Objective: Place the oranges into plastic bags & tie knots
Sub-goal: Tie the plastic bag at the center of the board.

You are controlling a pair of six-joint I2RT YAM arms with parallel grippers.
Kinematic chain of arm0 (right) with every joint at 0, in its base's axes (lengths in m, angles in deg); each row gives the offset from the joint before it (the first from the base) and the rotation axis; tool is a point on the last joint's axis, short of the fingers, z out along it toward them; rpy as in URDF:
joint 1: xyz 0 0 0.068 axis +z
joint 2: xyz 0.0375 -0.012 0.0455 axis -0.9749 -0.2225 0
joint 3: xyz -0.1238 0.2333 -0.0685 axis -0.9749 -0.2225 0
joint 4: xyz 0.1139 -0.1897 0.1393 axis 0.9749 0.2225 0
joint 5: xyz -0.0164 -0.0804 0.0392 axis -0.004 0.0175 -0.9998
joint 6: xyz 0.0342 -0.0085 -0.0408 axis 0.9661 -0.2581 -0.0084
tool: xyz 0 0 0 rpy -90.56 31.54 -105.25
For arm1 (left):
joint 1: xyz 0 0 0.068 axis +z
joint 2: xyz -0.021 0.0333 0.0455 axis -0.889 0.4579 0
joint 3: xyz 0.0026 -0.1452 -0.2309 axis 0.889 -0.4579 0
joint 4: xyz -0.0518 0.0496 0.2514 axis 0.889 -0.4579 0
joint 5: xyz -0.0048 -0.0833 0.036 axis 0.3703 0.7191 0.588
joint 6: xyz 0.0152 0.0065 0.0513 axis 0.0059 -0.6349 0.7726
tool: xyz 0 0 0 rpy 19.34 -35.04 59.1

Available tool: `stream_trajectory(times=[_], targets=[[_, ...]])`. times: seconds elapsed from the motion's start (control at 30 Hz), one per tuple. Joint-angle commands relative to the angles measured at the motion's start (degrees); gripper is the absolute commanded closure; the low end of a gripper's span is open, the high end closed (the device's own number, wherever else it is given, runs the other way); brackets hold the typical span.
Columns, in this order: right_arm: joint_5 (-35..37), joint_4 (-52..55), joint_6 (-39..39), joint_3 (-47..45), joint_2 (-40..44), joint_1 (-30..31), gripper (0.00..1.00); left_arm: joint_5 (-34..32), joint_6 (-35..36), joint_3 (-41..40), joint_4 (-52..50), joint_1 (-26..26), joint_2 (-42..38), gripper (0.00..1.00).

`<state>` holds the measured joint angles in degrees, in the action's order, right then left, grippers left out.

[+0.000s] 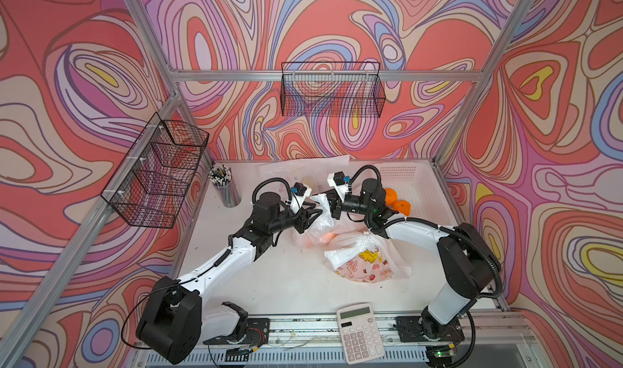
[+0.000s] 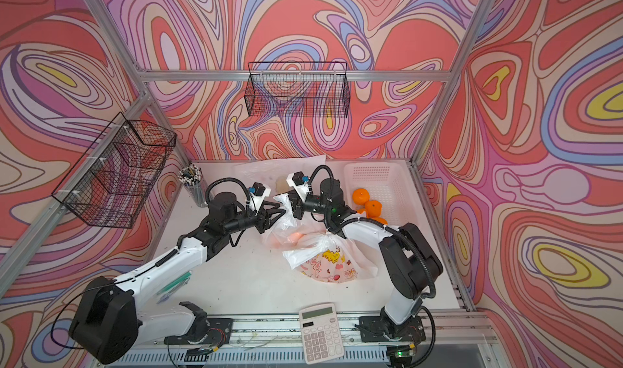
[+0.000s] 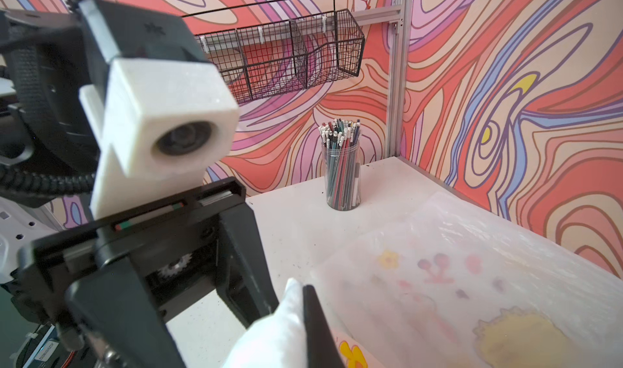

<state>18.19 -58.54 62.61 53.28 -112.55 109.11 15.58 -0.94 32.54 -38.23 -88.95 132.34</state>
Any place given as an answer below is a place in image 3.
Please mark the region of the printed bag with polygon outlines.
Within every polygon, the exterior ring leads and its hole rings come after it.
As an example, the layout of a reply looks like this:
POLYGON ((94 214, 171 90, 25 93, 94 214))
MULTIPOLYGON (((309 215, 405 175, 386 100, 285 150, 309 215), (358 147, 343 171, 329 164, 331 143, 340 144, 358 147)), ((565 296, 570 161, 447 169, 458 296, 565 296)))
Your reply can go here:
MULTIPOLYGON (((290 278, 276 311, 254 322, 235 343, 225 367, 308 367, 303 285, 290 278)), ((382 367, 360 342, 330 328, 345 367, 382 367)))

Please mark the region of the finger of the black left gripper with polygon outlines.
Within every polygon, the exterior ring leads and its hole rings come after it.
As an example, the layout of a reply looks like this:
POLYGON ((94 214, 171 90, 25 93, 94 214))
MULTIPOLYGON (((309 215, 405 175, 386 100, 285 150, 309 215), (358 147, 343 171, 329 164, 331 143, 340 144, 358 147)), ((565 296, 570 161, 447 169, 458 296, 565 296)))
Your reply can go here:
POLYGON ((146 283, 129 259, 73 282, 65 301, 103 366, 185 366, 146 283))
POLYGON ((246 328, 279 305, 255 214, 244 202, 219 215, 216 290, 246 328))

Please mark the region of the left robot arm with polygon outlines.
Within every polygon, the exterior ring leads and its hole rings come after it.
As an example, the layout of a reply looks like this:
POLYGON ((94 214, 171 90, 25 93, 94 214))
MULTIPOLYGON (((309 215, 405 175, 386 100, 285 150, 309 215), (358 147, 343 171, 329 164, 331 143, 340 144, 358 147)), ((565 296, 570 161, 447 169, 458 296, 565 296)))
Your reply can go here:
POLYGON ((22 237, 7 285, 26 319, 107 367, 181 367, 166 323, 216 292, 245 327, 278 306, 245 188, 203 184, 239 107, 180 17, 103 0, 7 10, 16 128, 1 195, 89 194, 92 222, 22 237))

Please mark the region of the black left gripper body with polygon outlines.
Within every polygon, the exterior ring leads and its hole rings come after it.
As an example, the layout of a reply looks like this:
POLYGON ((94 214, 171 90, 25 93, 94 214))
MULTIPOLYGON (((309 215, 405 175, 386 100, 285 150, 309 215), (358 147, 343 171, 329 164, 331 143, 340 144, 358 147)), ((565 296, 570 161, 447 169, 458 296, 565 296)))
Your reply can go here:
POLYGON ((127 259, 169 321, 216 290, 223 273, 235 274, 219 251, 225 213, 245 197, 227 178, 36 239, 17 255, 16 308, 30 322, 75 325, 71 285, 127 259))

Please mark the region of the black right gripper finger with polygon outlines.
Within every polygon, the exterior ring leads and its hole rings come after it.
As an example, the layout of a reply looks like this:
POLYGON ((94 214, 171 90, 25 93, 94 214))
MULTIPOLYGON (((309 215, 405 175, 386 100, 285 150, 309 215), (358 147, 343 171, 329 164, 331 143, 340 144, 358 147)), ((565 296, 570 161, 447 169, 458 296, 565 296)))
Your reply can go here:
POLYGON ((344 368, 320 300, 312 285, 303 286, 303 319, 308 368, 344 368))

